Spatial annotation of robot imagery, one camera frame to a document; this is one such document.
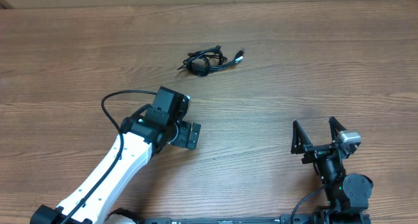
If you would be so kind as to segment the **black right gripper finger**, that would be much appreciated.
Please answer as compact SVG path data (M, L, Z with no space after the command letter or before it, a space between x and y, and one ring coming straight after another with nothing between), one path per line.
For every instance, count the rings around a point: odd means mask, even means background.
M293 122L293 139L291 145L291 153L302 154L305 153L307 149L312 146L312 142L304 132L300 123L297 120L295 120Z
M336 137L340 131L346 130L346 128L334 116L329 118L329 125L332 141L336 140Z

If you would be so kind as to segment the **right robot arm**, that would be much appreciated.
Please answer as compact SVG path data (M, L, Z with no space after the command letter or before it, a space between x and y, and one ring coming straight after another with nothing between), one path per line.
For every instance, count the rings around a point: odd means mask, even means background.
M349 158L361 144L358 132L346 129L335 117L329 118L332 142L320 146L312 144L300 123L293 122L292 154L302 154L303 164L312 164L321 179L321 187L302 198L293 208L290 223L370 223L368 199L373 181L358 173L348 174L343 160ZM297 214L308 199L324 192L327 205L319 206L312 214Z

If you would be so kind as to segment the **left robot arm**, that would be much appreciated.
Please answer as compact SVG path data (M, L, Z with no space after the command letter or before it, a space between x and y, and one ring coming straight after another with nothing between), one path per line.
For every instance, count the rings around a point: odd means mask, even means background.
M121 124L110 151L86 180L55 208L40 206L30 224L142 223L134 213L112 211L126 185L167 144L195 149L201 125L184 121L191 98L160 87L145 104Z

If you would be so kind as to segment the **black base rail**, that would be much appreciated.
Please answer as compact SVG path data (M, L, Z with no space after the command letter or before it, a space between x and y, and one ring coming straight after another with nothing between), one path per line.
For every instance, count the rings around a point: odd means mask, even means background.
M224 218L195 218L171 219L169 217L141 218L137 214L123 208L111 212L104 224L371 224L367 214L347 215L331 214L327 219L317 214L282 214L279 217L224 217Z

